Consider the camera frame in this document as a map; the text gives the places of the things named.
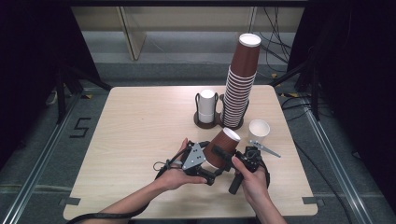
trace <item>forearm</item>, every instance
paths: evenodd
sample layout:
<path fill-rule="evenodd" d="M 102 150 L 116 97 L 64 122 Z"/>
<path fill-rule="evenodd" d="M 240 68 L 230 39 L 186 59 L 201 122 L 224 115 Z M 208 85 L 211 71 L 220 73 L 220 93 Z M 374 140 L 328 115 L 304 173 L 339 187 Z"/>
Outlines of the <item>forearm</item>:
<path fill-rule="evenodd" d="M 286 220 L 282 217 L 269 196 L 250 202 L 251 207 L 256 212 L 261 224 L 283 224 Z"/>
<path fill-rule="evenodd" d="M 132 213 L 146 204 L 148 204 L 155 197 L 165 192 L 166 188 L 163 186 L 161 180 L 155 180 L 146 185 L 142 189 L 128 195 L 127 197 L 111 204 L 109 207 L 103 209 L 101 213 L 125 214 Z M 127 219 L 90 219 L 86 220 L 84 224 L 90 223 L 128 223 Z"/>

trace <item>white cup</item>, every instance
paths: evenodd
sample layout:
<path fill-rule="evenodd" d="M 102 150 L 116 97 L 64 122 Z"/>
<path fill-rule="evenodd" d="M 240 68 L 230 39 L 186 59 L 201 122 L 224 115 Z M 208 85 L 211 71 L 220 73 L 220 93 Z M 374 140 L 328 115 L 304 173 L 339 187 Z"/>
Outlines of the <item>white cup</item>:
<path fill-rule="evenodd" d="M 270 126 L 265 120 L 254 119 L 248 125 L 248 141 L 262 143 L 262 140 L 270 133 Z"/>
<path fill-rule="evenodd" d="M 205 115 L 205 114 L 201 114 L 201 113 L 198 112 L 198 119 L 202 123 L 213 122 L 214 118 L 215 118 L 214 113 L 212 113 L 211 115 Z"/>
<path fill-rule="evenodd" d="M 214 91 L 212 90 L 201 91 L 198 96 L 198 112 L 202 115 L 213 116 L 213 113 L 215 112 L 215 103 L 216 103 L 216 99 L 215 99 Z"/>

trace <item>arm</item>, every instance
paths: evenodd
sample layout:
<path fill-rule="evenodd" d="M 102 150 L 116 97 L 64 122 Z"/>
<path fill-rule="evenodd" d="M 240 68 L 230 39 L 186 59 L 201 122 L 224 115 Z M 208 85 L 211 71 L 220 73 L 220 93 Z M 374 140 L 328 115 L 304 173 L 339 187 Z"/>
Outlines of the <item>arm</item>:
<path fill-rule="evenodd" d="M 262 224 L 266 223 L 286 223 L 286 220 L 280 215 L 275 205 L 271 201 L 265 180 L 265 172 L 260 167 L 256 172 L 251 173 L 245 165 L 233 156 L 233 165 L 244 176 L 242 187 L 247 202 L 256 212 Z"/>
<path fill-rule="evenodd" d="M 184 139 L 180 150 L 187 146 L 187 138 Z M 172 189 L 178 189 L 184 184 L 203 184 L 206 180 L 200 176 L 184 174 L 181 169 L 170 169 L 165 171 L 159 178 L 146 185 L 142 189 L 130 194 L 120 201 L 111 204 L 101 213 L 131 213 L 143 207 L 158 195 Z M 90 223 L 128 223 L 129 219 L 89 219 L 84 224 Z"/>

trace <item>wooden table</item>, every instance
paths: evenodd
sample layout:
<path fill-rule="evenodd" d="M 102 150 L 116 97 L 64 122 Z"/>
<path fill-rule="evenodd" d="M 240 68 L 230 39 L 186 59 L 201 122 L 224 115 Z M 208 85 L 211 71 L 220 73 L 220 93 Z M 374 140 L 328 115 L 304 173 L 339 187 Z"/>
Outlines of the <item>wooden table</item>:
<path fill-rule="evenodd" d="M 144 187 L 157 174 L 153 164 L 171 159 L 185 137 L 211 141 L 221 127 L 205 130 L 193 122 L 194 97 L 203 89 L 225 92 L 224 86 L 114 88 L 70 195 L 80 202 L 68 204 L 64 217 L 99 212 Z M 271 132 L 263 144 L 282 156 L 262 152 L 271 173 L 269 192 L 274 204 L 283 216 L 314 215 L 317 205 L 303 203 L 303 197 L 313 194 L 273 87 L 253 86 L 249 100 L 245 123 L 236 130 L 242 138 L 237 149 L 245 151 L 249 122 L 265 119 Z M 213 186 L 185 185 L 165 192 L 136 218 L 254 217 L 242 187 L 236 195 L 228 192 L 232 181 L 233 170 L 218 176 Z"/>

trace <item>person's left hand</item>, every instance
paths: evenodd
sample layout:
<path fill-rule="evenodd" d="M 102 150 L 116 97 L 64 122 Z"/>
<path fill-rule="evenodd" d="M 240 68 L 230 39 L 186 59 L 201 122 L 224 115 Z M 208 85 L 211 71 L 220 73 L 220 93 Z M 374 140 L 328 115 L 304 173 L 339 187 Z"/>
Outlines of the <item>person's left hand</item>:
<path fill-rule="evenodd" d="M 187 147 L 187 143 L 189 140 L 187 138 L 184 139 L 181 144 L 180 150 L 183 150 Z M 171 164 L 172 169 L 165 171 L 157 180 L 161 181 L 163 186 L 166 189 L 178 189 L 180 186 L 185 184 L 205 184 L 206 179 L 200 176 L 191 176 L 186 175 L 181 169 L 180 165 Z"/>

